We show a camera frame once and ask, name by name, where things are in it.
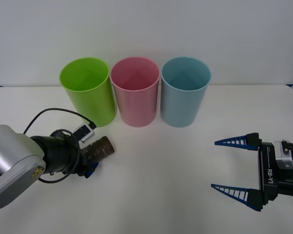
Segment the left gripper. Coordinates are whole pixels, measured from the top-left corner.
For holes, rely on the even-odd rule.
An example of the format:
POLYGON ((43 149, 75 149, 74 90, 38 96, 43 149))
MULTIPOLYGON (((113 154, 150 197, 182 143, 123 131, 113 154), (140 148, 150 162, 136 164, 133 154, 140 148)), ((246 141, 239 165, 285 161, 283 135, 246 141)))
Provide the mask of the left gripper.
POLYGON ((75 170, 75 173, 78 176, 84 176, 85 178, 89 178, 98 167, 99 162, 91 163, 88 161, 88 157, 90 156, 90 153, 91 153, 89 145, 82 148, 81 152, 82 152, 81 159, 78 162, 78 166, 75 170))

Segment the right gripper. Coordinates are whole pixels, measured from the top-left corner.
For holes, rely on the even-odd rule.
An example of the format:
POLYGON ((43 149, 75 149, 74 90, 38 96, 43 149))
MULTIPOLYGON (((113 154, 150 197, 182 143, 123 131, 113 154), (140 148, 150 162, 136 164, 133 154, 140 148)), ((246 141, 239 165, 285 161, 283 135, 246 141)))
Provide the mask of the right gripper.
POLYGON ((212 188, 258 212, 262 210, 263 204, 266 205, 269 201, 276 199, 278 196, 278 166, 272 143, 262 142, 259 133, 250 133, 215 141, 214 145, 251 151, 258 150, 260 190, 219 184, 211 184, 212 188))

